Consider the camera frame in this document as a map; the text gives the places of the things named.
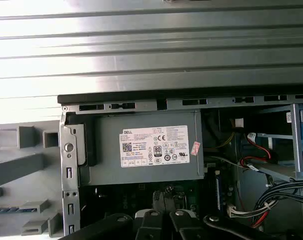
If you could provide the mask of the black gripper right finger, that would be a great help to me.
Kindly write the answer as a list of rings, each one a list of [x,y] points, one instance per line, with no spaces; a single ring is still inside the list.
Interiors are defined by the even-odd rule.
[[[288,231],[283,235],[267,234],[226,217],[207,215],[202,220],[186,210],[170,214],[174,231],[181,240],[303,240],[303,235]]]

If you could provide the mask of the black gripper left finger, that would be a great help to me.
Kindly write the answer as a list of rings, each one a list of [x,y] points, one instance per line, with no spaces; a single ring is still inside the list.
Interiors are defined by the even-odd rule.
[[[74,231],[65,240],[163,240],[164,214],[154,209],[136,212],[134,218],[115,213]]]

